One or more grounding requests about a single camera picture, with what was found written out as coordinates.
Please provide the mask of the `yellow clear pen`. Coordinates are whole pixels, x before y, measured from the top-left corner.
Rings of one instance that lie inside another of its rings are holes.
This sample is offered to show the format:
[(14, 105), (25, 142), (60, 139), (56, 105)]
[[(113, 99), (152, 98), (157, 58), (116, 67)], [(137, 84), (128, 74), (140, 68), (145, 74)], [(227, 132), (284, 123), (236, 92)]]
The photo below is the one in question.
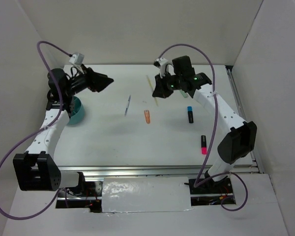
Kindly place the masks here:
[[(148, 84), (149, 84), (149, 87), (150, 87), (151, 93), (153, 94), (154, 90), (153, 90), (153, 86), (152, 86), (151, 80), (150, 80), (150, 78), (149, 78), (148, 75), (146, 75), (146, 78), (147, 78), (147, 82), (148, 82)], [(153, 99), (154, 99), (154, 101), (155, 101), (156, 106), (158, 107), (159, 105), (158, 105), (158, 101), (157, 101), (156, 97), (153, 97)]]

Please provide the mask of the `orange clear cap highlighter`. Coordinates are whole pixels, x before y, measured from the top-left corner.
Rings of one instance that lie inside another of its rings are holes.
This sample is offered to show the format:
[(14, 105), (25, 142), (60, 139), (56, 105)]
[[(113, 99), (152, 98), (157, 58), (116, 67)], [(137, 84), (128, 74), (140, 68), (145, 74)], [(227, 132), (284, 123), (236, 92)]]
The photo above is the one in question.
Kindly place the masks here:
[(145, 120), (147, 124), (150, 124), (150, 113), (149, 110), (144, 110)]

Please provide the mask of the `blue white pen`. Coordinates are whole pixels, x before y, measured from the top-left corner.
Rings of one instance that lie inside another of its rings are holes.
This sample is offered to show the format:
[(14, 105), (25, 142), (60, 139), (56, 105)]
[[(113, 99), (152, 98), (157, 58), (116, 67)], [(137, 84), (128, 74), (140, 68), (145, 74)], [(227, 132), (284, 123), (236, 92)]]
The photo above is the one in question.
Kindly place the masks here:
[(127, 105), (126, 105), (125, 112), (124, 112), (124, 116), (127, 116), (129, 105), (130, 105), (130, 101), (131, 101), (131, 95), (129, 95), (129, 97), (128, 97)]

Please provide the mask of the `blue capped black highlighter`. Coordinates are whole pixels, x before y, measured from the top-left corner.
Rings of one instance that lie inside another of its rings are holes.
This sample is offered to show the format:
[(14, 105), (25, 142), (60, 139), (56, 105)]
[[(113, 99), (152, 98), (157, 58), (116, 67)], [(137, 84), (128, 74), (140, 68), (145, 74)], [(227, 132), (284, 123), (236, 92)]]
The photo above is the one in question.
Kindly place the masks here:
[(194, 118), (193, 118), (193, 110), (191, 106), (187, 107), (187, 115), (188, 115), (188, 121), (189, 123), (194, 123)]

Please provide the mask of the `teal round organizer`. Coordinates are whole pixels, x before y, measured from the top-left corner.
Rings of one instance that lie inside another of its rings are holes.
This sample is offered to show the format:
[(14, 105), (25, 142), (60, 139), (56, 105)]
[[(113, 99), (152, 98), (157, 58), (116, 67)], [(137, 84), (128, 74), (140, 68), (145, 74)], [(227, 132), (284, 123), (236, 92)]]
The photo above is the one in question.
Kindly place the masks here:
[(76, 96), (73, 97), (71, 110), (71, 117), (69, 119), (69, 122), (67, 123), (67, 126), (77, 125), (83, 120), (85, 116), (84, 106), (81, 100)]

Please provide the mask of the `pink capped black highlighter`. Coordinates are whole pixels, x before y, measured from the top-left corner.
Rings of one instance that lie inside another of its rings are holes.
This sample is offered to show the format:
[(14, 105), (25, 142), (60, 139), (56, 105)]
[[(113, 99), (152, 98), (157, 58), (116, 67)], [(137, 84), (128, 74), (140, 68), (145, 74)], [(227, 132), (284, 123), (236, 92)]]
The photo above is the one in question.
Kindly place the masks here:
[(207, 138), (206, 138), (206, 135), (201, 136), (201, 153), (203, 155), (207, 154)]

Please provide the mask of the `green highlighter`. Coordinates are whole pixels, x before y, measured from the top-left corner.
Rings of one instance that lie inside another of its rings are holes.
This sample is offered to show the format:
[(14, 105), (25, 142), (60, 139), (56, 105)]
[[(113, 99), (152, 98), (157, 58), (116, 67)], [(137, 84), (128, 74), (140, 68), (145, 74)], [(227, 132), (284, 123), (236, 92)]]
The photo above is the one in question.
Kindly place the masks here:
[(181, 95), (182, 95), (184, 98), (188, 98), (188, 94), (185, 93), (184, 91), (181, 90), (180, 93), (181, 93)]

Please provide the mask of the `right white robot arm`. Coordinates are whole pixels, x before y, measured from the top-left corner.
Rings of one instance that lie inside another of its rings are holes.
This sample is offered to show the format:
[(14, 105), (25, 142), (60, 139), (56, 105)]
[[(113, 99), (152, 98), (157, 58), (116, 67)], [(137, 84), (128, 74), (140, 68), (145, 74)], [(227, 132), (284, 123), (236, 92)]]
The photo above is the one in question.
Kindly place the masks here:
[(236, 162), (247, 156), (255, 145), (257, 126), (240, 117), (227, 102), (213, 89), (212, 80), (203, 72), (196, 73), (190, 57), (173, 59), (174, 72), (168, 71), (170, 63), (165, 58), (153, 63), (159, 69), (155, 76), (153, 97), (167, 98), (175, 90), (181, 90), (213, 116), (213, 128), (220, 128), (225, 135), (217, 146), (218, 157), (205, 173), (205, 188), (210, 193), (217, 192)]

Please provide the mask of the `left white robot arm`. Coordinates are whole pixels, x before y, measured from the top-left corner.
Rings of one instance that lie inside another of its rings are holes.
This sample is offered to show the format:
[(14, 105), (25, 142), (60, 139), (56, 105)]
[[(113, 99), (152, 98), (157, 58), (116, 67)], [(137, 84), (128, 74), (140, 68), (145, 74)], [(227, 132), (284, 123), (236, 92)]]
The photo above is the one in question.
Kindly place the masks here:
[(50, 89), (41, 131), (24, 153), (16, 154), (13, 158), (22, 191), (56, 191), (60, 188), (61, 172), (54, 162), (58, 141), (68, 124), (78, 124), (85, 115), (82, 102), (76, 94), (85, 89), (101, 92), (114, 81), (85, 66), (71, 75), (56, 68), (48, 73), (47, 78)]

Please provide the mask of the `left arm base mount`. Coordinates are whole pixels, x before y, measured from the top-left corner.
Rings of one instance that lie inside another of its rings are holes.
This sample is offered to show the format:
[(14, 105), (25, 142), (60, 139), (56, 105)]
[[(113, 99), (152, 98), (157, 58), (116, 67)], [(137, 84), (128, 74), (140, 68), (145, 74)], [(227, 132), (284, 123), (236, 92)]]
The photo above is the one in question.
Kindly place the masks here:
[(57, 209), (83, 208), (92, 213), (102, 212), (103, 181), (79, 180), (75, 187), (66, 187), (60, 190), (57, 196)]

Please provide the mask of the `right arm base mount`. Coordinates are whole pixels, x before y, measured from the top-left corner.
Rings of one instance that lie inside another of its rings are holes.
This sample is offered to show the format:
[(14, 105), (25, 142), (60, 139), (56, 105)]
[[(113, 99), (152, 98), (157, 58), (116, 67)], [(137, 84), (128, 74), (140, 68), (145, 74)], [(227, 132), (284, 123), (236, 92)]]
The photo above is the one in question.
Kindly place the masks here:
[(236, 203), (233, 196), (233, 187), (229, 177), (221, 181), (214, 182), (209, 180), (199, 187), (194, 187), (194, 179), (189, 179), (184, 185), (189, 187), (191, 206), (210, 206), (219, 205), (224, 200), (225, 205)]

